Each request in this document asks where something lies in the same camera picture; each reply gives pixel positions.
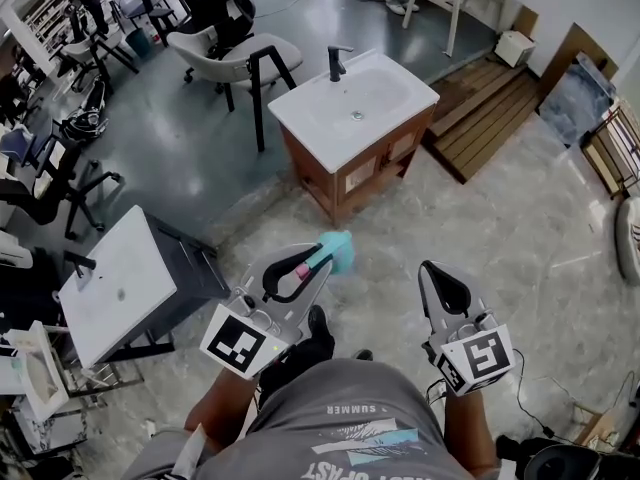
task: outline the wooden platform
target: wooden platform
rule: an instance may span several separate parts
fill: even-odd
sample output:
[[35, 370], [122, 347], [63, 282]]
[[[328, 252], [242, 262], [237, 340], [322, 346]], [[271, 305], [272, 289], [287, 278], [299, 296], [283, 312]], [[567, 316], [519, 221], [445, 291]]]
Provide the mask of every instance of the wooden platform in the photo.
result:
[[433, 84], [440, 94], [422, 144], [461, 183], [500, 149], [540, 102], [524, 66], [490, 55]]

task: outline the black pants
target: black pants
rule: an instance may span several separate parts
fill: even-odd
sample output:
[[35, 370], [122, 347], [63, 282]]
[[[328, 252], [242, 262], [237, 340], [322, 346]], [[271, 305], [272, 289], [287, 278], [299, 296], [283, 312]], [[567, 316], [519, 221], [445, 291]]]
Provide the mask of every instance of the black pants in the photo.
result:
[[259, 409], [262, 409], [267, 399], [281, 387], [286, 386], [312, 366], [331, 359], [334, 347], [335, 340], [329, 331], [316, 333], [311, 338], [291, 347], [282, 361], [272, 364], [260, 375], [262, 392]]
[[93, 16], [93, 21], [96, 22], [96, 27], [98, 28], [98, 32], [101, 34], [109, 33], [109, 25], [104, 19], [104, 12], [102, 11], [102, 6], [99, 3], [95, 4], [85, 4], [87, 11], [91, 13]]

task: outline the gray armchair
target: gray armchair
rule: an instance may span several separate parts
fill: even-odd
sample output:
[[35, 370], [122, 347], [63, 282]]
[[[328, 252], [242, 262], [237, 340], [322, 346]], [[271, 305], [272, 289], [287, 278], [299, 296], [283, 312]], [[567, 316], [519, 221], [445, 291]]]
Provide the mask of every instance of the gray armchair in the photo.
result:
[[202, 77], [224, 86], [229, 112], [233, 112], [235, 108], [231, 84], [251, 93], [258, 151], [264, 151], [260, 89], [274, 84], [280, 77], [289, 89], [296, 87], [290, 72], [302, 64], [300, 50], [279, 37], [258, 34], [245, 39], [224, 53], [222, 58], [219, 58], [221, 55], [211, 58], [210, 52], [218, 42], [214, 27], [208, 27], [197, 34], [173, 32], [169, 34], [168, 41], [178, 55]]

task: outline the gray t-shirt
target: gray t-shirt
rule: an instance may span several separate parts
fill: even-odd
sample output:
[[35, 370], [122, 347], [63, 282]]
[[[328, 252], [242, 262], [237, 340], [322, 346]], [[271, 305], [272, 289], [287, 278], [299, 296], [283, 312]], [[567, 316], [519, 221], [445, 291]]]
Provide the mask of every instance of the gray t-shirt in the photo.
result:
[[[156, 435], [124, 480], [171, 469], [188, 433]], [[275, 393], [247, 436], [194, 480], [468, 480], [415, 386], [382, 363], [333, 359]]]

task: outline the floor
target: floor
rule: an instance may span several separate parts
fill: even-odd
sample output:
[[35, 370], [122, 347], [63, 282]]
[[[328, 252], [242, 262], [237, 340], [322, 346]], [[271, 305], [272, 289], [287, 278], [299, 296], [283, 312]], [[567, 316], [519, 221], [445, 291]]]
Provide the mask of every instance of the floor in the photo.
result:
[[[352, 46], [354, 54], [378, 48], [429, 81], [481, 55], [494, 43], [491, 29], [463, 14], [450, 59], [442, 53], [450, 15], [427, 3], [404, 30], [401, 17], [379, 2], [254, 2], [253, 32], [281, 36], [302, 50], [304, 63], [293, 73], [298, 83], [328, 69], [329, 44]], [[197, 77], [190, 85], [184, 83], [187, 66], [173, 51], [159, 47], [155, 53], [138, 63], [140, 74], [136, 76], [115, 61], [109, 63], [116, 87], [105, 111], [109, 126], [86, 154], [101, 160], [104, 169], [122, 174], [125, 182], [109, 204], [97, 207], [97, 216], [109, 227], [133, 204], [139, 204], [186, 233], [210, 236], [211, 226], [230, 206], [287, 169], [279, 127], [266, 109], [270, 99], [285, 91], [285, 85], [265, 89], [267, 148], [258, 154], [248, 94], [236, 91], [236, 110], [229, 113], [224, 95], [216, 94], [212, 83]], [[47, 106], [57, 117], [64, 117], [77, 102], [70, 93]], [[104, 193], [114, 187], [108, 181]], [[62, 208], [54, 223], [39, 227], [16, 211], [9, 231], [19, 230], [26, 245], [45, 246], [56, 254], [64, 247], [84, 252], [97, 237], [89, 233], [82, 244], [65, 242], [61, 237], [66, 215], [67, 209]], [[86, 223], [82, 216], [77, 220], [83, 235]]]
[[[565, 150], [535, 114], [464, 186], [420, 148], [404, 182], [345, 225], [355, 242], [353, 271], [331, 278], [318, 299], [336, 356], [369, 347], [425, 389], [439, 374], [420, 348], [429, 328], [417, 268], [427, 258], [455, 264], [480, 277], [486, 301], [527, 359], [523, 405], [575, 437], [571, 398], [552, 378], [604, 410], [640, 360], [640, 293], [618, 272], [614, 211], [580, 151]], [[328, 229], [315, 202], [294, 188], [223, 244], [222, 269], [237, 282], [260, 254]], [[114, 392], [110, 407], [94, 413], [101, 435], [79, 448], [92, 480], [119, 478], [148, 439], [145, 420], [180, 426], [208, 389], [218, 367], [197, 347], [212, 311], [206, 306], [177, 329], [177, 352], [141, 361], [144, 385]], [[518, 409], [518, 380], [514, 370], [484, 390], [494, 436], [540, 434]]]

